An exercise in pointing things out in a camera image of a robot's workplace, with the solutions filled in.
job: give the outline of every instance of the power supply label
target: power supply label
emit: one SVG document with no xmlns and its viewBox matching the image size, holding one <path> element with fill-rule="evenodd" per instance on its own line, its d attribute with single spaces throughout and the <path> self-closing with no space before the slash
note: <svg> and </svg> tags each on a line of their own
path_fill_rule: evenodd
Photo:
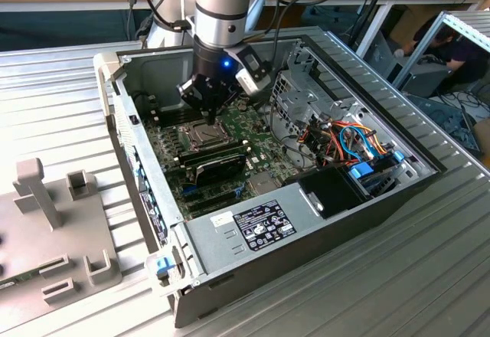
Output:
<svg viewBox="0 0 490 337">
<path fill-rule="evenodd" d="M 233 219 L 253 251 L 296 233 L 291 221 L 275 200 L 234 214 Z"/>
</svg>

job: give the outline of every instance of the aluminum table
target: aluminum table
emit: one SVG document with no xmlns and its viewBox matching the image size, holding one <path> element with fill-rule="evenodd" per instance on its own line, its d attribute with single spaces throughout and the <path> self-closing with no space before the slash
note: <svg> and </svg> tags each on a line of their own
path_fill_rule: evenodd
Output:
<svg viewBox="0 0 490 337">
<path fill-rule="evenodd" d="M 490 173 L 335 36 L 307 34 L 447 168 L 386 223 L 185 329 L 152 296 L 144 240 L 109 143 L 92 56 L 140 44 L 0 54 L 0 141 L 7 159 L 40 156 L 46 177 L 96 174 L 123 280 L 5 335 L 488 335 Z M 343 86 L 323 78 L 336 94 Z M 10 179 L 0 178 L 2 191 Z"/>
</svg>

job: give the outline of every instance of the black cable on desk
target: black cable on desk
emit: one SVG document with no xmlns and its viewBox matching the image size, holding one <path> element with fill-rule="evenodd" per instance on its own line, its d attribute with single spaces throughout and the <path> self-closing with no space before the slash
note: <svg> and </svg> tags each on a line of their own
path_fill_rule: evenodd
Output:
<svg viewBox="0 0 490 337">
<path fill-rule="evenodd" d="M 126 19 L 126 38 L 127 38 L 128 41 L 131 41 L 132 40 L 131 31 L 129 29 L 129 26 L 130 26 L 131 17 L 132 17 L 132 9 L 135 6 L 135 3 L 137 1 L 138 0 L 128 0 L 128 3 L 129 3 L 129 11 L 128 11 L 128 18 Z"/>
<path fill-rule="evenodd" d="M 291 0 L 290 2 L 288 2 L 288 5 L 286 5 L 286 7 L 281 12 L 281 15 L 279 16 L 279 20 L 277 21 L 277 25 L 276 25 L 276 33 L 274 34 L 273 55 L 270 58 L 270 62 L 271 62 L 272 65 L 274 65 L 274 60 L 276 59 L 277 43 L 279 42 L 279 30 L 281 28 L 281 23 L 283 22 L 284 15 L 287 13 L 287 11 L 289 10 L 289 8 L 291 8 L 291 6 L 293 6 L 298 1 L 299 0 Z M 309 5 L 317 5 L 317 4 L 321 4 L 323 2 L 326 2 L 326 1 L 327 0 L 316 0 L 316 1 L 313 1 L 313 2 L 309 2 L 308 4 Z"/>
<path fill-rule="evenodd" d="M 369 7 L 367 8 L 366 14 L 362 15 L 362 17 L 361 17 L 361 19 L 362 19 L 361 23 L 352 29 L 352 37 L 348 42 L 349 47 L 352 47 L 355 44 L 356 40 L 359 37 L 359 34 L 362 31 L 362 28 L 364 28 L 364 26 L 366 25 L 366 22 L 369 19 L 369 16 L 371 15 L 374 8 L 376 7 L 377 1 L 378 0 L 371 0 L 371 3 L 369 4 Z"/>
<path fill-rule="evenodd" d="M 361 18 L 361 15 L 362 15 L 364 8 L 366 7 L 367 3 L 368 3 L 368 0 L 364 0 L 364 3 L 361 6 L 361 10 L 359 11 L 358 16 L 355 19 L 355 22 L 352 25 L 351 34 L 349 35 L 349 41 L 352 39 L 352 33 L 354 32 L 354 28 L 355 28 L 356 24 L 358 23 L 359 18 Z"/>
<path fill-rule="evenodd" d="M 276 6 L 274 8 L 274 16 L 273 16 L 271 22 L 269 23 L 269 26 L 266 28 L 266 30 L 264 32 L 259 33 L 259 34 L 252 34 L 251 36 L 245 37 L 243 39 L 243 41 L 244 42 L 255 41 L 256 39 L 259 39 L 259 38 L 265 36 L 274 28 L 274 25 L 276 25 L 276 30 L 279 29 L 280 28 L 280 22 L 282 21 L 282 19 L 281 19 L 281 20 L 277 21 L 277 23 L 276 23 L 276 19 L 277 19 L 277 16 L 279 14 L 279 5 L 280 4 L 286 5 L 283 12 L 281 13 L 281 17 L 283 17 L 284 13 L 287 11 L 287 9 L 289 9 L 291 7 L 291 5 L 294 5 L 295 3 L 297 3 L 297 1 L 299 1 L 299 0 L 291 0 L 290 2 L 287 2 L 285 0 L 276 0 Z M 321 3 L 326 2 L 326 1 L 327 0 L 315 0 L 313 2 L 302 2 L 301 5 L 304 5 L 304 6 L 318 5 L 318 4 L 321 4 Z"/>
<path fill-rule="evenodd" d="M 146 0 L 146 2 L 148 3 L 148 6 L 150 7 L 150 9 L 152 10 L 153 12 L 153 15 L 162 23 L 164 24 L 165 26 L 167 26 L 168 28 L 173 29 L 173 24 L 166 21 L 157 11 L 156 7 L 153 5 L 152 3 L 152 0 Z"/>
</svg>

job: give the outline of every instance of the blue clip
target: blue clip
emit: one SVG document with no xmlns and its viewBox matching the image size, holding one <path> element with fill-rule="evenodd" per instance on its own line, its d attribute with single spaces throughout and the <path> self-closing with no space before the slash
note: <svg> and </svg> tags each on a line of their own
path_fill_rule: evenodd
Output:
<svg viewBox="0 0 490 337">
<path fill-rule="evenodd" d="M 397 159 L 398 162 L 402 162 L 405 159 L 405 156 L 400 151 L 395 151 L 393 156 L 395 159 Z"/>
<path fill-rule="evenodd" d="M 175 267 L 175 262 L 170 257 L 160 257 L 156 260 L 156 274 L 160 276 Z"/>
<path fill-rule="evenodd" d="M 355 178 L 362 178 L 363 176 L 371 174 L 372 172 L 374 171 L 367 162 L 358 163 L 357 165 L 353 165 L 351 167 L 351 174 Z"/>
</svg>

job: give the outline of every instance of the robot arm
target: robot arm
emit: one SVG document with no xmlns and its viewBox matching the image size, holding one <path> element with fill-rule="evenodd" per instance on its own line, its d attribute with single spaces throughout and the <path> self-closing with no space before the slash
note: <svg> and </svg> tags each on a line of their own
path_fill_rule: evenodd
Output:
<svg viewBox="0 0 490 337">
<path fill-rule="evenodd" d="M 193 71 L 178 90 L 208 124 L 242 90 L 254 95 L 270 83 L 269 65 L 243 42 L 249 1 L 196 0 Z"/>
</svg>

